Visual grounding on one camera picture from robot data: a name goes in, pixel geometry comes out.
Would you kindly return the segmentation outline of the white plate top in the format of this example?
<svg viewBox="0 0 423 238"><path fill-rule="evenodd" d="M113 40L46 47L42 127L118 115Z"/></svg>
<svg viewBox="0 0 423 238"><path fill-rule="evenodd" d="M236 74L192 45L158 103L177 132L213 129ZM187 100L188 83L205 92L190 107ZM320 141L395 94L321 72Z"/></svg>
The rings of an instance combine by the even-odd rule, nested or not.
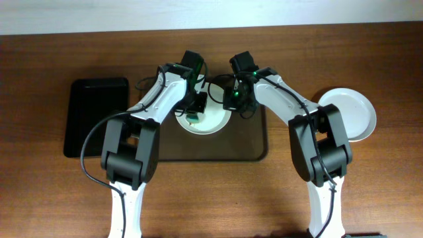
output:
<svg viewBox="0 0 423 238"><path fill-rule="evenodd" d="M208 96L208 85L209 83L206 83L204 88L202 88L201 84L198 84L195 86L195 90L198 93L205 92L206 96ZM223 92L224 90L220 86L211 84L210 93L215 100L222 101ZM176 116L176 120L185 130L190 133L198 135L209 135L222 129L228 123L230 117L231 111L224 110L222 104L214 102L208 96L205 112L198 113L198 123L189 122L186 114L183 116Z"/></svg>

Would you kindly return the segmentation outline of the white plate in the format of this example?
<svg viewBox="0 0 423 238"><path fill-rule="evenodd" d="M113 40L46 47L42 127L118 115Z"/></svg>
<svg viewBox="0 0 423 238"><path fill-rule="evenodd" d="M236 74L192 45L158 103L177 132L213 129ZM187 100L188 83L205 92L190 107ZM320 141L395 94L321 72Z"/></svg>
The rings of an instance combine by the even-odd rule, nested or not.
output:
<svg viewBox="0 0 423 238"><path fill-rule="evenodd" d="M372 103L353 89L331 89L318 103L321 106L333 104L339 109L349 142L368 138L376 127L377 115Z"/></svg>
<svg viewBox="0 0 423 238"><path fill-rule="evenodd" d="M195 90L198 93L205 92L206 96L208 96L208 85L209 83L206 83L204 88L202 88L201 84L198 84L195 86ZM220 86L211 84L210 93L215 100L222 101L223 92L224 90ZM222 129L228 123L230 117L231 111L224 110L222 104L214 102L208 96L205 112L198 113L198 123L189 122L186 114L183 116L176 116L176 120L185 130L190 133L198 135L209 135Z"/></svg>

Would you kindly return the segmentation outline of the green yellow scrub sponge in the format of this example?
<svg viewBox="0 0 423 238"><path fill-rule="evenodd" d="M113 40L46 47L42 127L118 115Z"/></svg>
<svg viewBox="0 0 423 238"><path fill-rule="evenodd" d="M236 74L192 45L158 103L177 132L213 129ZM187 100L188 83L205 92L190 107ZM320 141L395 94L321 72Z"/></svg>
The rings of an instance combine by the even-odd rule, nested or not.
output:
<svg viewBox="0 0 423 238"><path fill-rule="evenodd" d="M197 112L196 113L188 113L188 114L186 114L186 121L189 124L198 124L201 121L200 115Z"/></svg>

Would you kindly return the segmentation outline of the white plate bottom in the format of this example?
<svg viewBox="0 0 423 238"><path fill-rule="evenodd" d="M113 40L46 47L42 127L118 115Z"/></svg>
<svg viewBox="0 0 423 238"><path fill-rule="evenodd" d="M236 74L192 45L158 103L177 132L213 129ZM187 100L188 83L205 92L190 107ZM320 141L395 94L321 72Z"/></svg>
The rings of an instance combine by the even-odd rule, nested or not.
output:
<svg viewBox="0 0 423 238"><path fill-rule="evenodd" d="M331 89L318 103L321 106L333 104L339 109L349 142L368 138L376 127L377 115L372 103L353 89Z"/></svg>

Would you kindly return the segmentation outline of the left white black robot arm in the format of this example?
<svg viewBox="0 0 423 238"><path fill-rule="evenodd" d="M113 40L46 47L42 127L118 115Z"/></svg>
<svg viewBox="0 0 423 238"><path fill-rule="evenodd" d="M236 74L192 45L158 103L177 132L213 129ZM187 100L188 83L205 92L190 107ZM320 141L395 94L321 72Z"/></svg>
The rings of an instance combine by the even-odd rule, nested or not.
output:
<svg viewBox="0 0 423 238"><path fill-rule="evenodd" d="M157 168L161 124L174 109L193 104L203 64L160 65L154 84L139 102L103 120L100 165L112 192L110 237L142 236L143 194Z"/></svg>

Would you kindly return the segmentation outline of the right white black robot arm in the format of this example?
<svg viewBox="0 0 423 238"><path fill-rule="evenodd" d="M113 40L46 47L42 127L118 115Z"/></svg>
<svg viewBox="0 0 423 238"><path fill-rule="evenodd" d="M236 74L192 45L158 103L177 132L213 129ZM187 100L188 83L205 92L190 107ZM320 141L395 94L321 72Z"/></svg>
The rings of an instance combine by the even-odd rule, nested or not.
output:
<svg viewBox="0 0 423 238"><path fill-rule="evenodd" d="M344 237L341 190L352 150L339 109L307 100L269 67L233 74L237 86L225 90L224 109L242 113L260 104L288 126L292 163L309 193L308 236Z"/></svg>

